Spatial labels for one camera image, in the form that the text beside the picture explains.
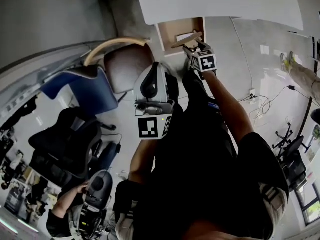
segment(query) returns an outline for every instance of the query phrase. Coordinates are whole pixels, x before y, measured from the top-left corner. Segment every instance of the brown chair seat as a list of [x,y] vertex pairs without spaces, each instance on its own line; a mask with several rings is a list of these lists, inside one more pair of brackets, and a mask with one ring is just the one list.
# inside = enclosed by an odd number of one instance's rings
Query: brown chair seat
[[133,90],[136,80],[153,62],[154,56],[147,44],[131,44],[106,54],[104,68],[113,92]]

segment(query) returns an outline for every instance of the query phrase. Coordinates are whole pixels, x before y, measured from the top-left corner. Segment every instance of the power cable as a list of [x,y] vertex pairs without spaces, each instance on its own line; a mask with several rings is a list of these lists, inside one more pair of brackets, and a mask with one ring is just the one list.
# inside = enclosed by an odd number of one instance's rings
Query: power cable
[[[188,98],[188,97],[189,96],[181,97],[181,98],[178,98],[178,100],[185,99],[185,98]],[[252,98],[253,98],[253,95],[249,95],[248,97],[245,97],[245,98],[243,98],[241,100],[238,100],[238,102],[250,101]]]
[[[261,105],[260,105],[257,109],[251,111],[250,114],[249,114],[249,118],[250,118],[251,120],[254,120],[254,122],[253,122],[253,128],[255,128],[255,126],[256,126],[256,121],[257,121],[257,119],[258,119],[259,117],[262,117],[263,115],[267,114],[267,113],[270,111],[271,106],[272,106],[272,102],[273,102],[276,98],[278,98],[278,96],[279,96],[286,88],[289,88],[289,87],[288,87],[288,86],[284,87],[284,88],[277,94],[277,96],[275,96],[275,98],[273,98],[273,99],[269,99],[268,97],[266,97],[266,96],[264,96],[264,95],[253,96],[253,98],[259,98],[259,97],[265,98],[265,101],[263,102],[263,101],[261,100],[261,102],[262,102]],[[255,111],[258,111],[258,113],[256,114],[256,116],[255,116],[254,118],[251,118],[252,113],[255,112]]]
[[245,49],[244,49],[244,46],[242,45],[240,36],[239,36],[239,34],[238,34],[236,25],[235,25],[234,20],[232,19],[232,17],[230,17],[230,20],[231,20],[231,22],[232,22],[232,24],[233,24],[234,30],[235,30],[235,32],[236,32],[236,35],[237,35],[238,38],[239,38],[240,45],[241,45],[241,48],[242,48],[242,51],[243,51],[243,54],[244,54],[244,57],[245,57],[245,61],[246,61],[246,64],[247,64],[247,66],[248,66],[248,70],[249,70],[250,77],[251,77],[251,89],[253,89],[253,88],[254,88],[254,83],[253,83],[252,73],[251,73],[251,69],[250,69],[249,63],[248,63],[248,59],[247,59],[247,56],[246,56]]
[[[302,96],[306,97],[308,100],[310,99],[310,97],[307,97],[306,95],[302,94],[300,91],[298,91],[298,90],[295,90],[295,91],[298,92],[298,93],[300,93]],[[318,108],[320,108],[320,106],[319,106],[317,103],[315,103],[314,101],[312,101],[312,103],[313,103],[314,105],[316,105]]]
[[123,135],[121,133],[115,133],[115,134],[102,134],[102,136],[121,136],[119,143],[122,141]]

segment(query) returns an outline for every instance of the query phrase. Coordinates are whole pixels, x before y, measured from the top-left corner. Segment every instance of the forearm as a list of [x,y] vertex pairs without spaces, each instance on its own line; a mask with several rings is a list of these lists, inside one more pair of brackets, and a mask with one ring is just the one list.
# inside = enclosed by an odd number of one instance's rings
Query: forearm
[[254,132],[247,112],[227,91],[213,71],[207,71],[202,74],[219,105],[226,125],[232,133],[235,142],[239,144],[245,135]]
[[65,193],[53,207],[52,213],[58,218],[63,219],[77,194],[78,191],[76,187]]
[[142,140],[131,160],[129,180],[146,183],[154,164],[157,140]]

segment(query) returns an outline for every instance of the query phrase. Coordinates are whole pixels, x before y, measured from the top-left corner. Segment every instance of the person's foot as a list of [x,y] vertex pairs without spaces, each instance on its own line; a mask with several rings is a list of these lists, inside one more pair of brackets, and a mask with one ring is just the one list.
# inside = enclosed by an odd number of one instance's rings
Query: person's foot
[[294,52],[291,51],[289,53],[288,59],[285,58],[285,55],[283,53],[281,53],[280,59],[281,59],[281,70],[289,73],[290,70],[292,69],[293,62],[295,61]]

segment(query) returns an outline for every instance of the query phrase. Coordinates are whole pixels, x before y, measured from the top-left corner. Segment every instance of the wall socket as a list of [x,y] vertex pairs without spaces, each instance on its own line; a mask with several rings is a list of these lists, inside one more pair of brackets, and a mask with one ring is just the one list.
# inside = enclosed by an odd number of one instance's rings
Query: wall socket
[[[256,89],[250,89],[249,90],[249,96],[256,96]],[[250,100],[250,105],[253,105],[253,104],[255,104],[256,103],[256,98],[252,98],[251,100]]]

